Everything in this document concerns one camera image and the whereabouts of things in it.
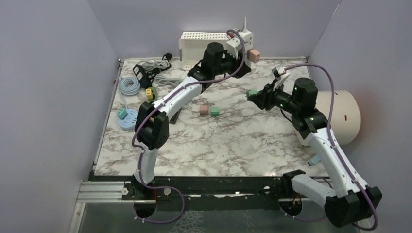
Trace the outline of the white power strip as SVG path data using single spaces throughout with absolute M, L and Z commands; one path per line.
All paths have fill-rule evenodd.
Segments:
M 245 56 L 248 63 L 250 63 L 248 51 L 253 48 L 254 34 L 247 29 L 247 19 L 244 18 L 243 27 L 238 30 L 238 34 L 242 37 L 245 43 Z

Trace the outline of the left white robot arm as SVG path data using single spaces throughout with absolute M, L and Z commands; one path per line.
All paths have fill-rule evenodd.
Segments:
M 155 163 L 159 149 L 169 138 L 169 121 L 186 103 L 202 94 L 213 83 L 221 82 L 218 75 L 242 77 L 250 72 L 246 64 L 246 44 L 227 41 L 226 46 L 209 43 L 202 60 L 194 65 L 186 78 L 169 94 L 154 102 L 144 102 L 138 111 L 132 146 L 141 150 L 134 178 L 134 193 L 140 199 L 152 195 L 150 184 L 155 178 Z

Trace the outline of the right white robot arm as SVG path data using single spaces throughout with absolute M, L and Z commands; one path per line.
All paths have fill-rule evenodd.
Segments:
M 378 187 L 370 187 L 348 161 L 323 113 L 316 109 L 318 89 L 309 78 L 295 81 L 288 94 L 276 81 L 269 83 L 247 99 L 261 110 L 278 107 L 291 114 L 292 124 L 303 139 L 319 156 L 333 187 L 315 181 L 303 171 L 285 173 L 280 185 L 281 193 L 291 198 L 299 193 L 318 204 L 335 227 L 355 224 L 376 214 L 382 199 Z

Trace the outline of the pink plug adapter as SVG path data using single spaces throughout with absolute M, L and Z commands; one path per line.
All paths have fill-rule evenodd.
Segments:
M 200 115 L 200 116 L 207 116 L 207 115 L 209 115 L 209 106 L 207 106 L 207 105 L 200 105 L 200 106 L 199 106 L 199 115 Z

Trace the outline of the green plug adapter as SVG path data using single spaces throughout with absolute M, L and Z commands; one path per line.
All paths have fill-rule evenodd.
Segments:
M 211 106 L 209 109 L 209 113 L 211 117 L 218 117 L 220 115 L 220 110 L 218 106 Z

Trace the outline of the black power strip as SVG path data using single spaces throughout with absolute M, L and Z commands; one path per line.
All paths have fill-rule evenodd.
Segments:
M 152 79 L 149 78 L 149 75 L 144 70 L 142 65 L 136 64 L 133 67 L 133 73 L 134 73 L 135 77 L 138 79 L 141 88 L 147 89 L 147 88 L 153 86 Z
M 182 110 L 182 109 L 179 109 L 179 110 L 171 117 L 171 119 L 169 120 L 169 123 L 170 123 L 170 124 L 174 125 L 174 124 L 177 123 L 178 118 L 179 118 L 179 115 L 180 115 L 180 113 L 181 113 L 181 110 Z

